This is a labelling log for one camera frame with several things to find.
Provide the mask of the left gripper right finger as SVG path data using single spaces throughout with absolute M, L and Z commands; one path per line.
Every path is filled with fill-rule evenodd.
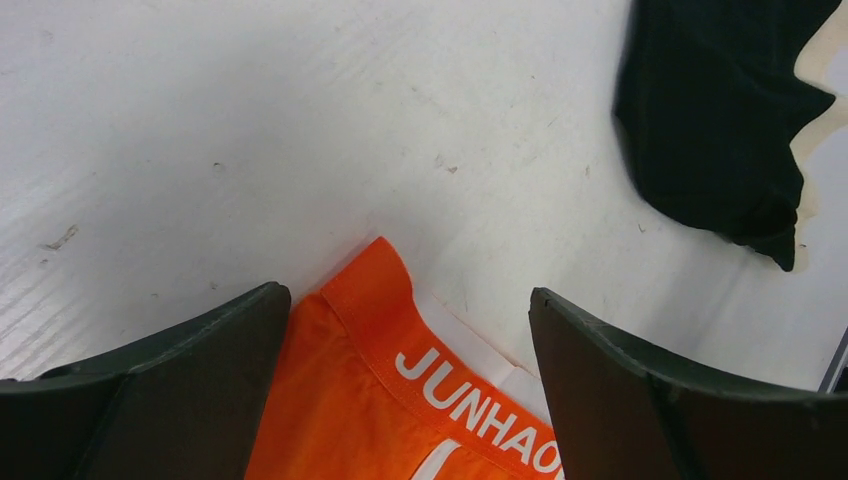
M 529 321 L 569 479 L 843 479 L 847 397 L 695 362 L 546 288 Z

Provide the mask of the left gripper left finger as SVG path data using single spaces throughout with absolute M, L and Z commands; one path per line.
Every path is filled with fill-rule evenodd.
M 241 479 L 291 307 L 265 283 L 114 350 L 1 383 L 5 479 Z

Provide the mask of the orange underwear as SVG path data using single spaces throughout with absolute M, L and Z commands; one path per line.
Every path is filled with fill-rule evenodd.
M 562 479 L 540 381 L 384 238 L 292 310 L 250 479 Z

